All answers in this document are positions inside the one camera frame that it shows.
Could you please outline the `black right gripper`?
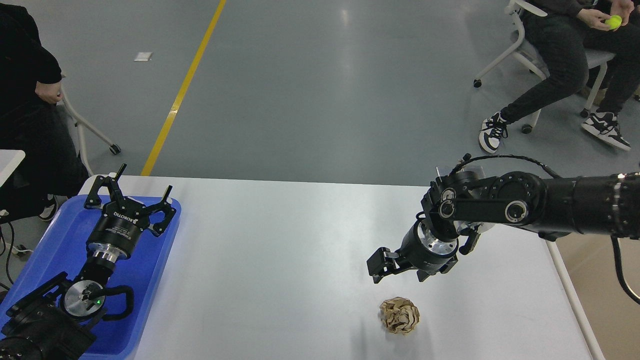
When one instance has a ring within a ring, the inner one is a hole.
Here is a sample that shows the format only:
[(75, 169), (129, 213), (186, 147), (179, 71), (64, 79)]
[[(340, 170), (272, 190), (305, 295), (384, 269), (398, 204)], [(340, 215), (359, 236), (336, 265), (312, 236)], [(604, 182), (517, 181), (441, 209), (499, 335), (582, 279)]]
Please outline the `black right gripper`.
[(457, 239), (446, 242), (436, 238), (418, 219), (403, 237), (398, 251), (380, 247), (366, 260), (366, 267), (374, 284), (406, 271), (417, 271), (422, 283), (438, 273), (447, 274), (458, 263), (457, 251)]

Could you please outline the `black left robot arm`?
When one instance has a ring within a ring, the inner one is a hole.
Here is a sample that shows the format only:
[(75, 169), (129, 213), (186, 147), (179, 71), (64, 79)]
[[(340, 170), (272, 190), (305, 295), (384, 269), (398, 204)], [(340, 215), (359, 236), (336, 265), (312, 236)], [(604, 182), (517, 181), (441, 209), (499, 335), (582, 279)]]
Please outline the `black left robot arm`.
[(124, 172), (67, 201), (1, 305), (3, 360), (123, 360), (140, 341), (180, 205), (125, 196)]

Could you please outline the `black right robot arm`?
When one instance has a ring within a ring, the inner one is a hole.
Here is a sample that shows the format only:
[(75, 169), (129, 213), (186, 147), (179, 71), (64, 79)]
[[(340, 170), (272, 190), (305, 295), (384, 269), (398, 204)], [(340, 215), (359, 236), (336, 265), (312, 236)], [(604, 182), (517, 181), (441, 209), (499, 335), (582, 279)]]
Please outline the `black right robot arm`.
[(483, 226), (505, 224), (549, 242), (571, 233), (608, 235), (618, 283), (638, 302), (624, 277), (619, 240), (639, 239), (639, 173), (562, 177), (536, 159), (519, 159), (540, 166), (548, 178), (523, 171), (483, 177), (467, 169), (479, 157), (466, 153), (450, 173), (430, 182), (400, 248), (380, 247), (366, 260), (374, 283), (406, 271), (416, 271), (420, 282), (445, 274), (457, 255), (474, 250)]

